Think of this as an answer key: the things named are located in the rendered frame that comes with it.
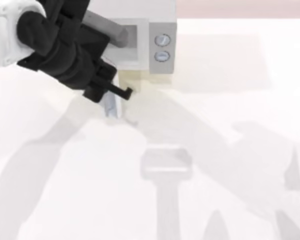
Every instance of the white tabletop surface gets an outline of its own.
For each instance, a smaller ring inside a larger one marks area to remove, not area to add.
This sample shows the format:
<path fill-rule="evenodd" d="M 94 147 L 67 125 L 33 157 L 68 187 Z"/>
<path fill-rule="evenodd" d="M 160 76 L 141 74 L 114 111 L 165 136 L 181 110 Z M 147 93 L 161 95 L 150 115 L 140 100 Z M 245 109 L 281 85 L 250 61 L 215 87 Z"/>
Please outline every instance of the white tabletop surface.
<path fill-rule="evenodd" d="M 0 240 L 299 240 L 300 20 L 182 20 L 124 118 L 0 69 Z"/>

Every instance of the white robot arm segment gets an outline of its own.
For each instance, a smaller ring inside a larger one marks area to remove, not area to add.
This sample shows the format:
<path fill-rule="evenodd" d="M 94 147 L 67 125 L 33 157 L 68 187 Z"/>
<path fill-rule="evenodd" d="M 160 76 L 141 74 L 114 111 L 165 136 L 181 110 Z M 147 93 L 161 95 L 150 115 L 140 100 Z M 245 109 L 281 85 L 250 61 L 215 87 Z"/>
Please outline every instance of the white robot arm segment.
<path fill-rule="evenodd" d="M 27 11 L 46 16 L 45 9 L 36 0 L 0 0 L 0 67 L 14 64 L 34 52 L 17 36 L 17 22 Z"/>

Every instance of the pink wall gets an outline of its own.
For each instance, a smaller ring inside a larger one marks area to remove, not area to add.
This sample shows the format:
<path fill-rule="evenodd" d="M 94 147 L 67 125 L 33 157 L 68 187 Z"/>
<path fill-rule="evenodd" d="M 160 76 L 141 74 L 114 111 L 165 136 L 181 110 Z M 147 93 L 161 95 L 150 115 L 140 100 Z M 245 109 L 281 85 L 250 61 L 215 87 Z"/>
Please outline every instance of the pink wall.
<path fill-rule="evenodd" d="M 177 0 L 179 18 L 300 18 L 300 0 Z"/>

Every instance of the white table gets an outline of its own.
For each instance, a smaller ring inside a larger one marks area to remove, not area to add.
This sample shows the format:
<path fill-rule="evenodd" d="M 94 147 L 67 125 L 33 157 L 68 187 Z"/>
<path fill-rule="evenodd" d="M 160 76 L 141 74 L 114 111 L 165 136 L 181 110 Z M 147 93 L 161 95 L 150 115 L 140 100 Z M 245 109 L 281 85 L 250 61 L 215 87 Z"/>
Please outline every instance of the white table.
<path fill-rule="evenodd" d="M 177 52 L 172 82 L 121 74 L 121 120 L 0 70 L 0 240 L 300 234 L 300 20 L 182 20 Z"/>

